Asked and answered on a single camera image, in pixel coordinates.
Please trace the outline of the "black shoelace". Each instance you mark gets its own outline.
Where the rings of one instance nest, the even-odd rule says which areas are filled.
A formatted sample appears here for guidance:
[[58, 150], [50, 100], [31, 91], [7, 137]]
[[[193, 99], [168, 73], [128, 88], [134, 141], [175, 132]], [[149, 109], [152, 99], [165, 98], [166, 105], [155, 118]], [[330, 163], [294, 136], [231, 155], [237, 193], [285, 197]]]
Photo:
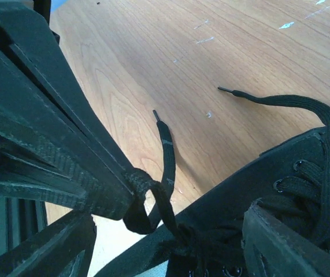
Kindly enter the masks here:
[[[234, 90], [232, 94], [257, 104], [266, 106], [302, 108], [315, 113], [324, 124], [315, 136], [317, 148], [297, 148], [299, 137], [282, 144], [286, 154], [272, 154], [279, 148], [264, 152], [255, 163], [250, 164], [232, 176], [238, 184], [256, 185], [258, 182], [272, 185], [274, 197], [264, 197], [263, 205], [277, 212], [292, 229], [310, 238], [315, 244], [330, 250], [330, 107], [318, 100], [299, 95], [276, 95], [258, 98], [249, 93]], [[153, 180], [145, 171], [132, 169], [124, 174], [125, 180], [136, 190], [139, 201], [145, 200], [148, 190], [152, 191], [156, 205], [145, 214], [144, 219], [128, 223], [128, 229], [148, 234], [155, 230], [159, 222], [170, 229], [175, 228], [175, 216], [170, 204], [173, 193], [176, 159], [172, 136], [168, 126], [157, 123], [164, 154], [164, 172], [161, 181]]]

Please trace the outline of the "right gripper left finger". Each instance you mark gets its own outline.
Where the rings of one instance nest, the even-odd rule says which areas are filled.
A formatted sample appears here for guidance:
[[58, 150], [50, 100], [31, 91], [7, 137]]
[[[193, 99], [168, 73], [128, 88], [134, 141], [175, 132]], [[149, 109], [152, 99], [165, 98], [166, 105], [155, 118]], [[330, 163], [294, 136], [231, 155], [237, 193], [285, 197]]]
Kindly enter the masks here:
[[69, 212], [0, 256], [0, 276], [87, 276], [97, 227], [85, 212]]

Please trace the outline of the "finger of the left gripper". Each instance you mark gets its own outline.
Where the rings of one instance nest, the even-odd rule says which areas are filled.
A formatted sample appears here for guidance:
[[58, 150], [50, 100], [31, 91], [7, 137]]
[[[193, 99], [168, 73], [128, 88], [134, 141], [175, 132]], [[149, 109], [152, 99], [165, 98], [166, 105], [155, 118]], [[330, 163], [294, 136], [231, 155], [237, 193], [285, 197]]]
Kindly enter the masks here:
[[119, 220], [134, 200], [130, 166], [44, 17], [0, 5], [0, 196]]

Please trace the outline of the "black canvas shoe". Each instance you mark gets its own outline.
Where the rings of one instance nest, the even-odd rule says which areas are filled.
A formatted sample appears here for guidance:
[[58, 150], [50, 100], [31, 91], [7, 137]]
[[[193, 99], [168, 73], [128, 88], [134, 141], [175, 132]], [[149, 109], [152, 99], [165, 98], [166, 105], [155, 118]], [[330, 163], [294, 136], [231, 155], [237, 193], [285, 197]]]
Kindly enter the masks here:
[[[316, 137], [309, 137], [308, 133], [318, 133], [323, 129], [324, 127], [312, 129], [296, 136], [300, 138], [296, 147], [317, 148]], [[279, 153], [272, 154], [271, 160], [275, 160], [278, 154], [287, 153], [282, 144], [275, 147], [279, 148]], [[243, 168], [255, 163], [257, 159]], [[176, 223], [174, 229], [159, 222], [155, 230], [142, 234], [143, 238], [138, 243], [103, 267], [98, 275], [249, 276], [242, 245], [243, 222], [245, 212], [254, 203], [330, 254], [327, 247], [317, 245], [310, 238], [302, 236], [284, 222], [277, 212], [263, 205], [264, 197], [276, 195], [271, 184], [238, 184], [232, 179], [234, 174], [181, 213], [173, 212]], [[137, 215], [130, 213], [124, 222], [127, 225], [135, 219], [138, 219]]]

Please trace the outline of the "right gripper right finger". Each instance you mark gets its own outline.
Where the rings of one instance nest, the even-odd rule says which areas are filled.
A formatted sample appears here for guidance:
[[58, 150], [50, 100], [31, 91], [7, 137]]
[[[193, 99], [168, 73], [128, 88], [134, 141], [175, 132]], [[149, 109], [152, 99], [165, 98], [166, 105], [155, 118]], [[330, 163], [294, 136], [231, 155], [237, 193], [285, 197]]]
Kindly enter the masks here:
[[243, 252], [249, 276], [330, 276], [330, 254], [252, 204], [244, 214]]

